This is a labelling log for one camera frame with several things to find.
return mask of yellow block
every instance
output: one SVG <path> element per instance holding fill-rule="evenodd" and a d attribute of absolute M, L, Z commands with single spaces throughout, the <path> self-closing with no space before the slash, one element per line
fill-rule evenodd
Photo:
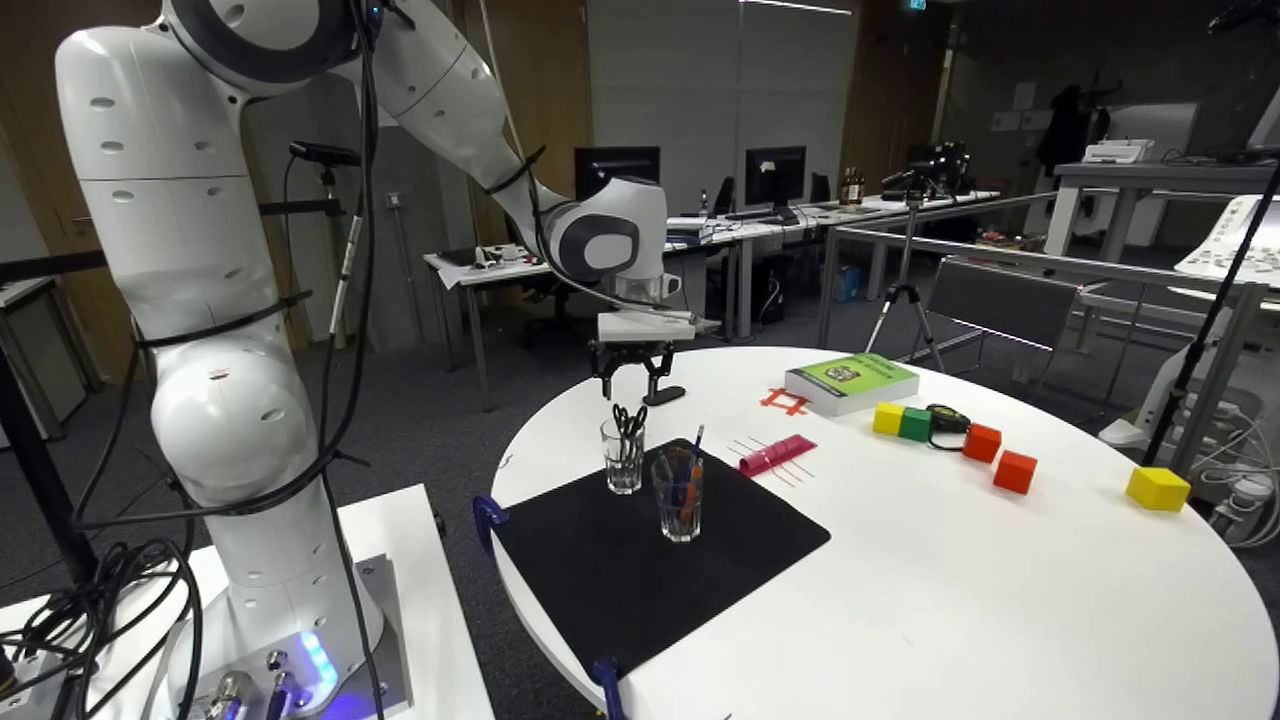
<path fill-rule="evenodd" d="M 906 409 L 898 409 L 898 406 L 879 406 L 875 418 L 872 418 L 872 431 L 875 438 L 895 438 L 903 429 L 903 414 Z"/>
<path fill-rule="evenodd" d="M 1178 511 L 1192 497 L 1192 486 L 1171 467 L 1137 467 L 1123 491 L 1146 511 Z"/>

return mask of green block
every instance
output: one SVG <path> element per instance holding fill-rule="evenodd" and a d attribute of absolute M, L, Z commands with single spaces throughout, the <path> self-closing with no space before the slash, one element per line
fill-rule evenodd
<path fill-rule="evenodd" d="M 932 418 L 927 418 L 927 409 L 906 409 L 898 438 L 927 445 L 927 439 L 932 439 Z"/>

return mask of round white table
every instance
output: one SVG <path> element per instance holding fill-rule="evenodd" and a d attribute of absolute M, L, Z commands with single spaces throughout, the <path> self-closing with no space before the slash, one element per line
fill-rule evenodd
<path fill-rule="evenodd" d="M 689 398 L 649 418 L 649 450 L 697 438 L 730 461 L 791 431 L 814 453 L 759 477 L 830 532 L 825 547 L 623 677 L 633 720 L 981 715 L 1266 720 L 1276 636 L 1241 562 L 1196 511 L 1123 497 L 1132 461 L 999 392 L 919 371 L 906 406 L 950 406 L 1041 461 L 1028 497 L 993 467 L 872 438 L 872 414 L 759 409 L 809 347 L 679 354 Z M 615 377 L 641 398 L 641 371 Z M 518 506 L 600 467 L 600 381 L 542 406 L 506 445 L 491 497 Z M 605 708 L 496 543 L 518 624 Z"/>

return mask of black mat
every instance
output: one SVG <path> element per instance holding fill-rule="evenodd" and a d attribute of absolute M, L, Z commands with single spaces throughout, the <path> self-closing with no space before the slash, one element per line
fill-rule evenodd
<path fill-rule="evenodd" d="M 605 471 L 506 507 L 496 537 L 575 662 L 608 662 L 621 677 L 828 542 L 716 457 L 704 471 L 704 532 L 692 543 L 659 537 L 649 486 L 611 497 Z"/>

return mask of clear glass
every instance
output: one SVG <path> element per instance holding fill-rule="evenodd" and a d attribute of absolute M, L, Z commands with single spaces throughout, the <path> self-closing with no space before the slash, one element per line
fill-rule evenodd
<path fill-rule="evenodd" d="M 621 431 L 600 423 L 605 486 L 611 497 L 635 497 L 644 488 L 644 431 Z"/>
<path fill-rule="evenodd" d="M 649 466 L 659 532 L 672 543 L 692 543 L 704 532 L 704 467 L 704 453 L 685 445 L 655 453 Z"/>

